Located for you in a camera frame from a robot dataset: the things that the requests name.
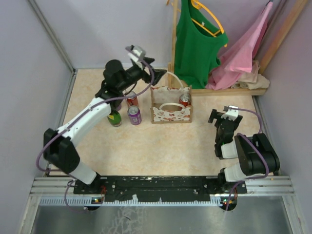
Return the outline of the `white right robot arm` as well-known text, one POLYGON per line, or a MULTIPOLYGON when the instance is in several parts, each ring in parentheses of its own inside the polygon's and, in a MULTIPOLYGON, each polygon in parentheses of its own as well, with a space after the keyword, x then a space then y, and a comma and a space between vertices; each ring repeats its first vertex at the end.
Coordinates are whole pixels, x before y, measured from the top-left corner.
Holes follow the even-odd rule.
POLYGON ((216 109, 211 111, 208 122, 215 121, 216 136, 214 152, 222 160, 237 159, 238 162, 230 167, 220 170, 218 174, 218 188, 224 193, 229 193, 237 183, 252 178, 264 178, 270 173, 280 170, 280 160, 267 136, 262 133, 262 119, 259 121, 259 132, 246 136, 242 133, 235 134, 243 116, 239 111, 257 114, 256 112, 228 106, 224 112, 216 109))

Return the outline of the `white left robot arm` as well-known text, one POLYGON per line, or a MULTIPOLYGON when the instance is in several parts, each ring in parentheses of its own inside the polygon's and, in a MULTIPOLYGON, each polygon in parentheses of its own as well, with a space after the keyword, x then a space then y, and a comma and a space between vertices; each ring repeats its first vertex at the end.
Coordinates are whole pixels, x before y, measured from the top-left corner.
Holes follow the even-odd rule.
POLYGON ((56 130, 44 133, 43 157, 65 174, 84 183, 91 193, 101 189, 100 175, 82 162, 76 146, 83 137, 103 118, 120 106, 124 100, 124 90, 143 80, 155 86, 166 74, 164 69, 151 66, 153 58, 144 57, 142 61, 132 62, 132 67, 124 69, 119 60, 106 63, 100 90, 92 101, 71 121, 56 130))

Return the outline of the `green glass bottle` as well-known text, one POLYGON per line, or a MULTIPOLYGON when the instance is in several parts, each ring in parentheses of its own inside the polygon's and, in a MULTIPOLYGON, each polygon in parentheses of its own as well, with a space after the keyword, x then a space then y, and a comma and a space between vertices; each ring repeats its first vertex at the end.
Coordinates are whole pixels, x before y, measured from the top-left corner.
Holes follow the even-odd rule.
POLYGON ((118 127, 122 124, 122 119, 121 115, 118 111, 113 110, 108 116, 107 116, 108 121, 110 124, 114 127, 118 127))

